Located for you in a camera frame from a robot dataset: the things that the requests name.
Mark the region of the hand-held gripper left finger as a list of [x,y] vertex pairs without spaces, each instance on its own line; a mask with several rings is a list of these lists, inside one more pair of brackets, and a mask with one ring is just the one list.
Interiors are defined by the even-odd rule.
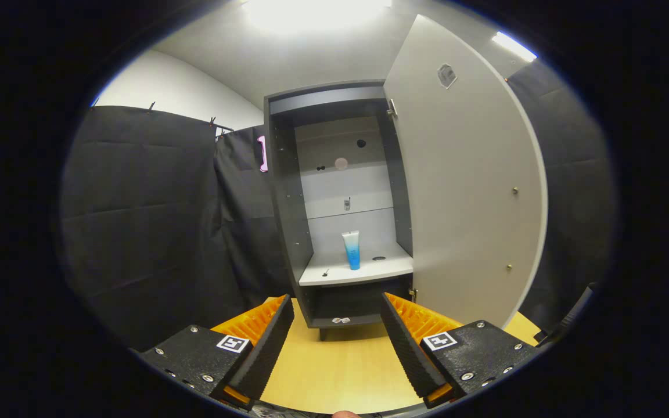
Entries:
[[293,322],[292,298],[284,294],[212,328],[186,326],[137,357],[194,394],[250,411],[268,385]]

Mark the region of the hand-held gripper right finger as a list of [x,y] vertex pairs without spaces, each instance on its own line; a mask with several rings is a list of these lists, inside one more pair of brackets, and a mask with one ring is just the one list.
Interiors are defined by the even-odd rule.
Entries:
[[412,389],[429,409],[499,383],[541,353],[487,320],[462,325],[388,292],[380,297],[380,317]]

